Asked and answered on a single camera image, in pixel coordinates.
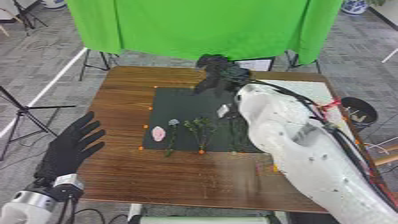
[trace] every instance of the wooden table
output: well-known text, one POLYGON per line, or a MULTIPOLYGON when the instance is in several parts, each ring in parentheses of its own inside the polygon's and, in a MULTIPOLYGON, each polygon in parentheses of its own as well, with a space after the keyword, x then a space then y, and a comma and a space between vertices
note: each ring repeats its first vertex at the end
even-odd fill
MULTIPOLYGON (((254 72, 259 79, 325 82, 318 74, 254 72)), ((80 174, 83 198, 98 201, 323 213, 272 170, 265 154, 138 150, 154 86, 192 87, 204 73, 188 68, 115 67, 91 110, 107 130, 107 148, 80 174)))

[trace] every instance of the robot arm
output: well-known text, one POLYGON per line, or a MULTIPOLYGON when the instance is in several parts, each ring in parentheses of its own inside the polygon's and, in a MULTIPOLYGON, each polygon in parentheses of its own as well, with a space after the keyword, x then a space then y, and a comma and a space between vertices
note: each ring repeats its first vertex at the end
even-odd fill
POLYGON ((0 224, 44 224, 57 203, 64 202, 67 205, 71 202, 73 206, 76 205, 83 195, 83 184, 78 180, 76 170, 83 160, 105 146, 101 142, 89 147, 105 135, 103 130, 89 135, 99 127, 98 121, 91 123, 92 118, 94 113, 91 112, 66 128, 50 143, 34 175, 35 181, 16 193, 11 202, 2 207, 0 224))
POLYGON ((236 94, 234 105, 222 106, 218 117, 233 119, 236 112, 243 116, 258 149, 272 154, 297 190, 339 223, 398 223, 396 203, 371 183, 373 171, 355 143, 311 107, 311 99, 252 80, 249 70, 222 55, 204 55, 197 68, 204 68, 206 79, 195 93, 213 88, 215 95, 220 89, 236 94))
POLYGON ((398 213, 371 188, 330 131, 309 119, 311 113, 297 98, 270 86, 249 84, 238 91, 236 101, 250 141, 272 154, 295 188, 339 223, 398 223, 398 213))

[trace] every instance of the black glove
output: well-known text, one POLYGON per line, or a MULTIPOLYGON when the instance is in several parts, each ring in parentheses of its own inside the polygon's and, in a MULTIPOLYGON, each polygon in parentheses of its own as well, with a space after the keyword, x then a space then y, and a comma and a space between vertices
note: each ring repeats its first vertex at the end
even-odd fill
POLYGON ((222 96, 224 91, 236 92, 250 79, 249 69, 240 68, 234 61, 229 61, 222 55, 208 54, 199 58, 195 67, 204 68, 206 79, 195 85, 194 94, 213 88, 217 97, 222 96))
POLYGON ((53 181, 59 176, 76 173, 83 160, 103 148, 103 142, 87 148, 91 143, 105 135, 105 130, 89 135, 91 131, 99 127, 99 121, 89 123, 92 118, 94 112, 89 112, 51 141, 34 174, 35 178, 44 178, 48 181, 53 181))

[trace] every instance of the wall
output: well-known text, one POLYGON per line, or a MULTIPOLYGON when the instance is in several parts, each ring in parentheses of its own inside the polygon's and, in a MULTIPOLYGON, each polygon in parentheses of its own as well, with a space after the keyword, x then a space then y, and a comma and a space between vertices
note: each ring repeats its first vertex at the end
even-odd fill
POLYGON ((384 6, 373 6, 373 9, 398 26, 398 0, 387 1, 384 6))
MULTIPOLYGON (((18 0, 23 7, 28 7, 37 0, 18 0)), ((12 0, 0 0, 0 8, 7 9, 14 15, 18 15, 16 6, 12 0)), ((0 10, 0 20, 9 20, 12 17, 0 10)))

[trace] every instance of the green backdrop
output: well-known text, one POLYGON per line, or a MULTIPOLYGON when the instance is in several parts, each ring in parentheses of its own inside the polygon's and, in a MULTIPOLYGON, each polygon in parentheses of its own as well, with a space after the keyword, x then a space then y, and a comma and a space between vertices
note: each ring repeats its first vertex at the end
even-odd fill
POLYGON ((197 59, 272 57, 291 49, 314 61, 341 0, 67 0, 85 46, 197 59))

